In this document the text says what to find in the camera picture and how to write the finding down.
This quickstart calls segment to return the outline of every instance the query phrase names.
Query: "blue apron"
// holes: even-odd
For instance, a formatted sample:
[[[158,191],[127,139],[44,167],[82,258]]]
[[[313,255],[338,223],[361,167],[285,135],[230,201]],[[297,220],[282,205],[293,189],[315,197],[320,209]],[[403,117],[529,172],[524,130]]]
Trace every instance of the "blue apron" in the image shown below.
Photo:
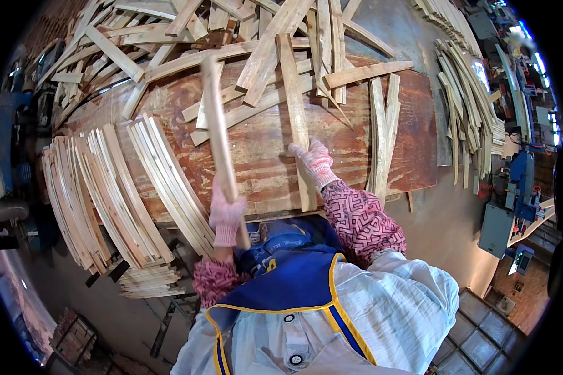
[[[230,375],[222,333],[231,329],[240,311],[291,314],[322,310],[333,330],[372,364],[375,359],[340,305],[334,285],[334,266],[345,262],[336,233],[329,223],[312,216],[249,224],[253,246],[240,255],[240,270],[256,278],[238,286],[206,311],[216,328],[213,361],[217,373]]]

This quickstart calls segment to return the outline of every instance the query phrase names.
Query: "brick wall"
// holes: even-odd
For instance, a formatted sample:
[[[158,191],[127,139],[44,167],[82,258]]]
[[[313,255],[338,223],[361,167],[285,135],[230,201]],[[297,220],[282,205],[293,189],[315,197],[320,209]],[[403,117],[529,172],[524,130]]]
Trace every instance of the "brick wall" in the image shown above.
[[[492,287],[515,302],[509,320],[529,335],[538,323],[548,303],[549,267],[537,259],[532,259],[525,276],[514,274],[507,276],[511,262],[509,257],[503,258],[496,268]],[[523,283],[521,292],[515,292],[515,285]]]
[[[88,0],[46,0],[35,17],[29,20],[27,30],[19,43],[27,49],[29,59],[36,58],[44,47],[55,38],[67,36],[69,20],[83,9]]]

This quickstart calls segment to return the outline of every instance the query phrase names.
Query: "white shirt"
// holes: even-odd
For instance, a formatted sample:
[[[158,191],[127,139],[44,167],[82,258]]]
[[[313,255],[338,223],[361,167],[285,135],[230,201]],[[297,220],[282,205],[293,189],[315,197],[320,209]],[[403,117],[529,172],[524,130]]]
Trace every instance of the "white shirt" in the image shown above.
[[[448,273],[422,260],[406,260],[397,251],[377,255],[367,271],[337,262],[334,284],[340,304],[378,367],[333,331],[323,311],[294,313],[293,319],[241,311],[233,328],[224,333],[230,371],[282,375],[308,369],[302,373],[347,374],[357,372],[347,372],[346,366],[368,366],[363,373],[396,374],[400,371],[392,369],[398,369],[422,374],[454,325],[459,308],[459,287]],[[215,336],[202,311],[171,375],[216,374]],[[334,365],[337,371],[330,372]]]

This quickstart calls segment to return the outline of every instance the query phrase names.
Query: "left hand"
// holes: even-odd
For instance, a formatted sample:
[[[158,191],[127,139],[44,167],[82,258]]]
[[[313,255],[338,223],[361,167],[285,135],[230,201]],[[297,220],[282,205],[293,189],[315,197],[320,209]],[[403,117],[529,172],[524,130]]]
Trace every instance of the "left hand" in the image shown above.
[[[237,197],[233,203],[228,203],[215,176],[212,180],[209,217],[209,225],[215,231],[214,247],[229,248],[236,245],[236,233],[242,224],[246,205],[246,198],[243,196]]]

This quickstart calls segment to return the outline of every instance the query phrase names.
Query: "worker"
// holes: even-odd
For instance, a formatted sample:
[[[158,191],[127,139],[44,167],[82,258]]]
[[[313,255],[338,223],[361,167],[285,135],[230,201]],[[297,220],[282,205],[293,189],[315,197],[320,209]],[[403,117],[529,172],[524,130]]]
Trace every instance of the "worker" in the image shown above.
[[[424,373],[455,323],[456,281],[405,258],[400,226],[331,171],[320,141],[289,151],[329,222],[262,222],[234,252],[246,200],[228,204],[216,177],[213,257],[195,265],[202,311],[171,374]]]

